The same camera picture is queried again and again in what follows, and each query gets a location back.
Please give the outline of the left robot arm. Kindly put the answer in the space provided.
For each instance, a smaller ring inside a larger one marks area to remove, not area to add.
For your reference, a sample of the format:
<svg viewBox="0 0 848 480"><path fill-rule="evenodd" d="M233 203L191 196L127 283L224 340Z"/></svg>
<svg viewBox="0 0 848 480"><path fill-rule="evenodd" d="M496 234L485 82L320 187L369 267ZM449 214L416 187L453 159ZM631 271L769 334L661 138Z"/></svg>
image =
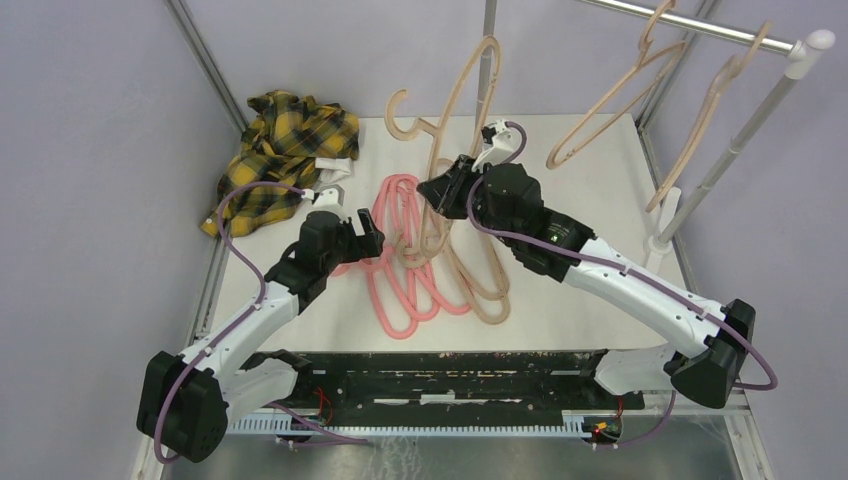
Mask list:
<svg viewBox="0 0 848 480"><path fill-rule="evenodd" d="M293 407L313 397L313 378L295 355L259 347L302 314L326 289L340 265L378 258L384 234L370 211L358 210L363 232L334 212L309 213L298 239L261 275L259 288L229 320L178 354L161 351L148 362L136 427L160 447L198 463L227 429L277 400Z"/></svg>

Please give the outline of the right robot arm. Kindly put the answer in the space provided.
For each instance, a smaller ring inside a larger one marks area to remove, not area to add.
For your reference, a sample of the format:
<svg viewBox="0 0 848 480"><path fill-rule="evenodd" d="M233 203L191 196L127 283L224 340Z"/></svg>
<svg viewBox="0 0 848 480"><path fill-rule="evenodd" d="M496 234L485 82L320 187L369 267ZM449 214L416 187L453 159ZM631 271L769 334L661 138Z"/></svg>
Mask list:
<svg viewBox="0 0 848 480"><path fill-rule="evenodd" d="M617 307L664 339L637 350L608 350L577 382L580 400L602 408L617 395L673 390L723 408L752 356L756 311L735 299L700 297L628 260L578 220L548 208L541 184L520 164L487 165L460 156L416 190L441 217L468 220L507 246L527 270Z"/></svg>

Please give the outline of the yellow plaid shirt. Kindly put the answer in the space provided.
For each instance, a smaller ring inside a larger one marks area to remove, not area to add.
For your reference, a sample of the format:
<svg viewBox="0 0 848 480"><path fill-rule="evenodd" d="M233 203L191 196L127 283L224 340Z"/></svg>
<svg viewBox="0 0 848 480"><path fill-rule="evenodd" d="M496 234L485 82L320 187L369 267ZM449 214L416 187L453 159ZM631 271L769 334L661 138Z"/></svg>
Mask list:
<svg viewBox="0 0 848 480"><path fill-rule="evenodd" d="M314 187L319 158L359 157L359 117L338 103L273 90L250 97L247 105L256 117L217 183L217 200L249 183L268 184L236 194L224 208L223 220L233 237L293 217L301 198L283 186Z"/></svg>

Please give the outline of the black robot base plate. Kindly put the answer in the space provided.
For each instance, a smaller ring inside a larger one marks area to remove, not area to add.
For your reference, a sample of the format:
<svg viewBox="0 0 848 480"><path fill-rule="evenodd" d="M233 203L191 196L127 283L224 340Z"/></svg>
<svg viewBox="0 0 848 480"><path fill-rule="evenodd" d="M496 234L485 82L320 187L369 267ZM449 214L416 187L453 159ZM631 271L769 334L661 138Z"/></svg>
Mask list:
<svg viewBox="0 0 848 480"><path fill-rule="evenodd" d="M299 353L282 405L316 409L332 427L556 426L645 407L594 379L596 351Z"/></svg>

